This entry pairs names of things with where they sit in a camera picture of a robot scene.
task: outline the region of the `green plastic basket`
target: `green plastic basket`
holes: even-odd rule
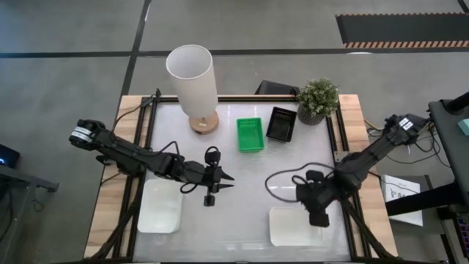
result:
[[[253,152],[264,149],[264,134],[260,117],[236,120],[237,143],[241,152]]]

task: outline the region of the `black plastic container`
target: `black plastic container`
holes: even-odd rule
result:
[[[293,128],[295,127],[296,112],[279,107],[272,109],[267,137],[280,142],[292,141]]]

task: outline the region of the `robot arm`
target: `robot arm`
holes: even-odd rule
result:
[[[214,193],[222,188],[232,187],[231,184],[220,184],[221,179],[234,180],[218,166],[221,154],[205,153],[204,166],[195,161],[184,161],[184,157],[174,153],[153,152],[116,136],[106,129],[104,124],[94,120],[79,120],[77,127],[70,135],[72,145],[84,150],[97,150],[107,159],[116,162],[119,170],[126,175],[137,175],[145,169],[158,177],[175,180],[181,183],[206,186],[207,196],[204,205],[215,204]]]
[[[313,182],[297,184],[297,200],[309,212],[310,225],[328,227],[325,209],[334,200],[345,201],[361,187],[368,171],[395,147],[416,142],[418,133],[429,120],[413,114],[393,115],[386,120],[382,136],[360,153],[351,153],[336,164],[333,177],[320,177],[315,171],[306,173],[306,179]]]

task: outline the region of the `floor mat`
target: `floor mat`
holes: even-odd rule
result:
[[[336,20],[346,48],[469,47],[464,13],[343,14]]]

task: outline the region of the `concrete floor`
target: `concrete floor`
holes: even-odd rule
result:
[[[1,0],[0,52],[129,51],[143,0]],[[196,43],[211,49],[341,48],[334,15],[365,12],[460,12],[456,0],[153,0],[141,50]],[[327,76],[342,93],[360,96],[363,114],[381,125],[391,114],[425,114],[431,100],[467,92],[469,53],[308,56],[217,56],[219,94],[252,94],[263,79],[302,85]],[[22,154],[20,169],[60,182],[53,195],[37,192],[16,263],[79,260],[95,206],[102,166],[67,138],[79,118],[115,118],[128,58],[0,59],[0,143]],[[174,94],[164,58],[139,58],[131,95],[159,87]],[[424,157],[416,148],[391,154]],[[429,174],[450,183],[450,170],[430,158],[380,173]],[[405,259],[436,261],[435,238],[394,233]]]

